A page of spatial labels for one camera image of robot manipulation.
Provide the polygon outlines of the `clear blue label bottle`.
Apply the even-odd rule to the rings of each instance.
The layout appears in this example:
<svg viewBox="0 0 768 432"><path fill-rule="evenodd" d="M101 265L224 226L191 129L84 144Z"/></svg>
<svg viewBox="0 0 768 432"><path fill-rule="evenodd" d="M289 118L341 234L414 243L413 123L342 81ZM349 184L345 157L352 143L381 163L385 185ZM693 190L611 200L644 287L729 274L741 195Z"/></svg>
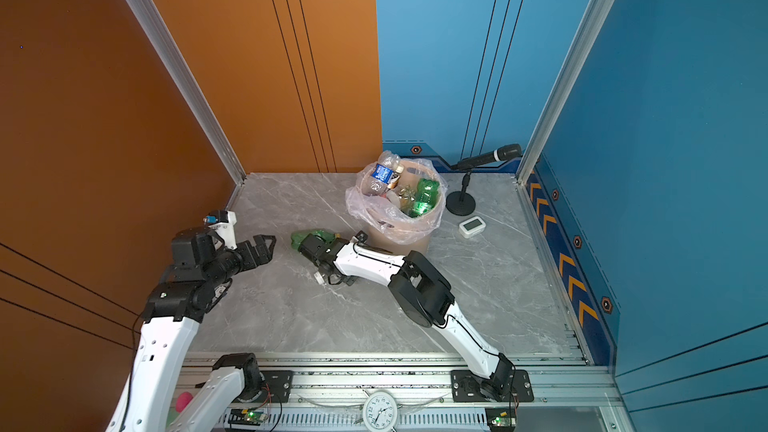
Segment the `clear blue label bottle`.
<svg viewBox="0 0 768 432"><path fill-rule="evenodd" d="M400 165L399 155L391 151L382 152L368 176L369 191L373 195L384 194L389 189Z"/></svg>

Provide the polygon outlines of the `red white label bottle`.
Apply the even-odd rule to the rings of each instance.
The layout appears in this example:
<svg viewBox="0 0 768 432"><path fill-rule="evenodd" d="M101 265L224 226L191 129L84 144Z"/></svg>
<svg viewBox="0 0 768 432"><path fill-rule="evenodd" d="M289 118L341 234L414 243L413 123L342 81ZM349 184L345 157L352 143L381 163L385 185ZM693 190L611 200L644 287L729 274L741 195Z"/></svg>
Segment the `red white label bottle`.
<svg viewBox="0 0 768 432"><path fill-rule="evenodd" d="M321 271L315 271L314 277L319 284L326 283L330 286L338 286L346 283L346 277L340 273L327 273Z"/></svg>

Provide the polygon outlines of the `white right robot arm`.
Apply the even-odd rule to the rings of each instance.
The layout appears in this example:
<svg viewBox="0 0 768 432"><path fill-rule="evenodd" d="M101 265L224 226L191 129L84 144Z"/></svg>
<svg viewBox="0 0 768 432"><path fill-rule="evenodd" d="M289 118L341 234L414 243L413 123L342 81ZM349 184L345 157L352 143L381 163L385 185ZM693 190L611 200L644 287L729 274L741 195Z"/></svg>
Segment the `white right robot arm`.
<svg viewBox="0 0 768 432"><path fill-rule="evenodd" d="M485 398L511 402L514 364L469 322L449 280L416 250L397 255L366 241L364 232L350 240L310 233L297 250L331 285L363 279L385 286L410 320L437 330L459 353Z"/></svg>

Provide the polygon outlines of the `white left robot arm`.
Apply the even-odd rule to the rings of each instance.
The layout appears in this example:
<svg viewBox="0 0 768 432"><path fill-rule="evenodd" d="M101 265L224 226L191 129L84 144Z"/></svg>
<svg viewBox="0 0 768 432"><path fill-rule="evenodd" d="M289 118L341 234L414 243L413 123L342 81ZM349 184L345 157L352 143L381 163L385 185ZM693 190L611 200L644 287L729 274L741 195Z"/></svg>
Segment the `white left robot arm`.
<svg viewBox="0 0 768 432"><path fill-rule="evenodd" d="M226 223L188 229L171 242L172 263L140 316L133 365L108 423L110 431L211 431L226 408L265 390L252 353L226 354L188 405L167 420L180 372L200 325L235 275L268 264L276 238L237 242Z"/></svg>

